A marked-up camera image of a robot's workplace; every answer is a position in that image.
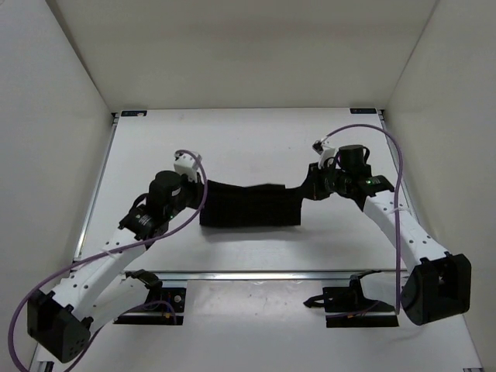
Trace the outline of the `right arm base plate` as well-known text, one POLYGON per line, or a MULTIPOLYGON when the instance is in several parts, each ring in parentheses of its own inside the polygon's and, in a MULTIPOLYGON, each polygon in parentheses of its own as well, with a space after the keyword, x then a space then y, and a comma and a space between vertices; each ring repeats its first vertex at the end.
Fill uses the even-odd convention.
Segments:
POLYGON ((347 287, 324 287, 321 294, 311 296, 303 305, 323 309, 327 329, 399 327, 394 307, 383 301, 365 298, 355 278, 347 287))

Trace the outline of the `black skirt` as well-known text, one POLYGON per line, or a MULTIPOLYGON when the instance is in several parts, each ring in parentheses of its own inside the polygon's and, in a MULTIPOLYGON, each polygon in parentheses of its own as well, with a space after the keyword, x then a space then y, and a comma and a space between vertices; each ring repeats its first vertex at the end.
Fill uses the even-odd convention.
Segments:
POLYGON ((199 222, 201 226, 216 229, 299 226, 304 197, 302 186, 243 187, 209 181, 199 222))

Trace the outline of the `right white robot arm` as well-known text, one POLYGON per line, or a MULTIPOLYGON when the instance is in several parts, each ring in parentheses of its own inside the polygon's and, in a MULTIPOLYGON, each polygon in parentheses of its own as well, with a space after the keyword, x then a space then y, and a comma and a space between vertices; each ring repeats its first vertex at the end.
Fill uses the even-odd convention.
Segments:
POLYGON ((372 174, 367 162, 369 149, 363 145, 335 149, 325 140, 316 142, 313 149, 319 161, 308 172, 312 198, 322 200, 337 194, 354 201, 397 249, 400 265, 408 272, 394 278, 379 270, 354 274, 348 289, 331 303, 348 305, 355 313, 374 302, 399 306, 417 326, 467 312, 470 261, 437 243, 400 205, 391 182, 372 174))

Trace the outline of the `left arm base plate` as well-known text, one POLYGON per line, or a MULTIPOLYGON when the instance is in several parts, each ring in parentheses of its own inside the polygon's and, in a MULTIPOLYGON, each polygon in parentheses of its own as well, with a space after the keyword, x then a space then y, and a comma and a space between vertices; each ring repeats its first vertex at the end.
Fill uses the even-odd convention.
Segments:
POLYGON ((151 291, 143 305, 120 315, 113 323, 131 326, 182 326, 186 295, 186 281, 163 281, 161 289, 151 291))

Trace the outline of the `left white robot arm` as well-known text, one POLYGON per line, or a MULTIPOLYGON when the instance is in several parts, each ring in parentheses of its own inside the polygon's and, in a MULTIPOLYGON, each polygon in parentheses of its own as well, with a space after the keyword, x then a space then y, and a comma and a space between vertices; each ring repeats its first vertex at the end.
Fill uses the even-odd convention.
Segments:
POLYGON ((50 292, 35 291, 27 302, 27 330, 61 363, 76 359, 102 326, 142 305, 158 306, 161 282, 144 269, 127 271, 171 220, 186 208, 200 209, 204 195, 196 170, 156 174, 147 193, 140 195, 119 222, 105 253, 62 280, 50 292))

